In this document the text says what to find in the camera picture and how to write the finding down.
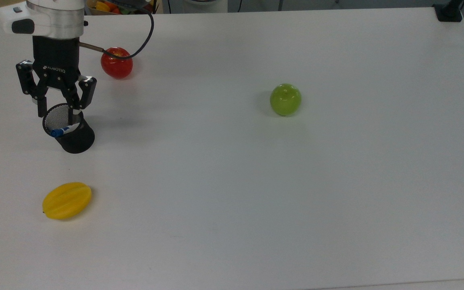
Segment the toy fruit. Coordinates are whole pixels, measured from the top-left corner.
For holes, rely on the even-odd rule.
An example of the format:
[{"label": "toy fruit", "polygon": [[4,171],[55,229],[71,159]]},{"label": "toy fruit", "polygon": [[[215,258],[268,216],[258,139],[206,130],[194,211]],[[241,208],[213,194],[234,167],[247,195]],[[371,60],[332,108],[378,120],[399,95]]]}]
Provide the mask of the toy fruit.
[{"label": "toy fruit", "polygon": [[110,12],[110,7],[108,7],[108,5],[103,2],[97,2],[96,10]]},{"label": "toy fruit", "polygon": [[[124,48],[109,48],[107,51],[117,56],[130,55],[130,53],[128,53],[128,51],[126,51]],[[127,77],[132,72],[133,67],[134,62],[131,58],[117,59],[107,54],[103,54],[101,56],[101,68],[103,68],[103,70],[114,79],[122,79]]]},{"label": "toy fruit", "polygon": [[114,10],[114,9],[116,9],[118,7],[116,4],[110,3],[108,1],[105,1],[103,3],[105,3],[105,5],[107,5],[110,8],[110,11],[112,11],[112,10]]},{"label": "toy fruit", "polygon": [[278,85],[269,98],[272,109],[281,116],[296,112],[301,102],[302,95],[300,91],[290,84]]},{"label": "toy fruit", "polygon": [[53,189],[42,202],[42,211],[52,219],[77,215],[91,200],[91,188],[81,182],[71,182]]}]

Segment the floor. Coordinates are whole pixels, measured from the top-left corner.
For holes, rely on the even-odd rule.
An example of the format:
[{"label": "floor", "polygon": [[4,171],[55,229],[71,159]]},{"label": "floor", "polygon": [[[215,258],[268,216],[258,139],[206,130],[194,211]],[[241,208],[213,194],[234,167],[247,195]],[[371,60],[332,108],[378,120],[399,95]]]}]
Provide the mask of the floor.
[{"label": "floor", "polygon": [[[168,0],[162,0],[168,7]],[[183,0],[169,0],[172,13],[182,13]],[[228,0],[228,11],[237,12],[241,0]],[[282,10],[367,9],[398,7],[431,7],[449,0],[284,0]],[[277,11],[279,0],[242,0],[241,12]]]}]

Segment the black cable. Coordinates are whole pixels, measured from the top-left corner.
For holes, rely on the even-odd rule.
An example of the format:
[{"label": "black cable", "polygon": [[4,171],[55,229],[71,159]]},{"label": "black cable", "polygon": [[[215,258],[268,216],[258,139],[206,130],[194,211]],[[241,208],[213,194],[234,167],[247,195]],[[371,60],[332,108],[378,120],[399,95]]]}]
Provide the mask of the black cable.
[{"label": "black cable", "polygon": [[148,11],[147,9],[143,9],[143,8],[136,8],[137,10],[141,11],[141,12],[144,12],[146,14],[148,14],[149,16],[149,19],[151,20],[151,28],[149,29],[149,34],[148,34],[148,37],[146,38],[146,40],[144,40],[143,44],[141,45],[141,47],[136,51],[134,52],[133,54],[129,55],[129,56],[118,56],[118,55],[114,55],[112,53],[109,53],[108,51],[106,50],[103,50],[102,52],[105,53],[106,55],[109,55],[111,57],[114,57],[114,58],[117,58],[117,59],[129,59],[129,58],[132,58],[134,56],[136,56],[138,53],[140,53],[142,51],[142,49],[144,48],[144,46],[146,46],[146,44],[148,43],[149,39],[151,38],[151,35],[153,34],[153,15],[151,15],[151,12]]}]

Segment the robotiq logo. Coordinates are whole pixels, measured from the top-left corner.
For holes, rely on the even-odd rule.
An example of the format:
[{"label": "robotiq logo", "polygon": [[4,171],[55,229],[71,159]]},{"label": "robotiq logo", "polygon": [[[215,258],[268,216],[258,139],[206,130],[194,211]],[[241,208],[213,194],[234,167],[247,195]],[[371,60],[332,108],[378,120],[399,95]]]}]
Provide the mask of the robotiq logo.
[{"label": "robotiq logo", "polygon": [[66,70],[63,70],[62,68],[52,68],[51,66],[44,66],[43,69],[66,73]]}]

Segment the mesh pen cup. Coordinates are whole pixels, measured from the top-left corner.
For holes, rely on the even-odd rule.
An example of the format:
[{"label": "mesh pen cup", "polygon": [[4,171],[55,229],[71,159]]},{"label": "mesh pen cup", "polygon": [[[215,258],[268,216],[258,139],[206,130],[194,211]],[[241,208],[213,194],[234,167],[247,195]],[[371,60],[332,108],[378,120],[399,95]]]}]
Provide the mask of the mesh pen cup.
[{"label": "mesh pen cup", "polygon": [[[51,136],[52,131],[69,127],[68,112],[69,107],[67,104],[58,104],[50,108],[42,119],[44,131]],[[66,130],[66,133],[60,136],[57,135],[55,139],[65,151],[77,154],[92,146],[92,143],[94,143],[94,131],[92,131],[92,128],[89,127],[85,119],[83,119],[83,112],[74,114],[72,116],[72,123],[71,130]]]}]

